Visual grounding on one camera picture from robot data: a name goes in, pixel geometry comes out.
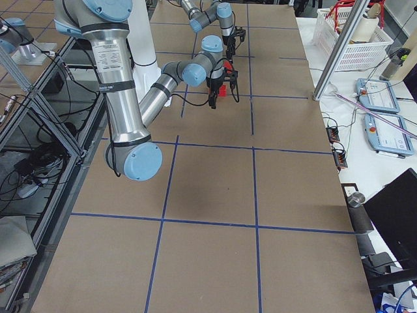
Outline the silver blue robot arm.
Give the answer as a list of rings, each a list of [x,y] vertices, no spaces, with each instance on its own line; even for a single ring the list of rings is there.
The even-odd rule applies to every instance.
[[[58,32],[91,44],[107,103],[108,166],[131,180],[152,178],[162,152],[149,125],[180,83],[197,87],[222,75],[223,40],[206,36],[193,59],[159,68],[144,1],[55,1],[54,9]]]
[[[235,15],[231,4],[228,2],[213,1],[206,10],[197,7],[193,1],[175,1],[173,5],[185,11],[188,15],[189,24],[195,33],[202,31],[215,21],[219,22],[222,41],[226,47],[226,58],[232,65],[236,50],[235,36],[237,29],[235,27]]]

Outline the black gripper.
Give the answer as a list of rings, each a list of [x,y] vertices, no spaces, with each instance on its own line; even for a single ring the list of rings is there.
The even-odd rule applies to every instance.
[[[217,78],[208,78],[208,104],[210,108],[216,109],[217,107],[217,98],[220,91],[220,87],[223,85],[224,74],[219,75]]]
[[[235,54],[235,46],[231,44],[233,42],[233,35],[228,36],[222,35],[222,41],[226,48],[226,58],[229,63],[233,64],[233,56]]]

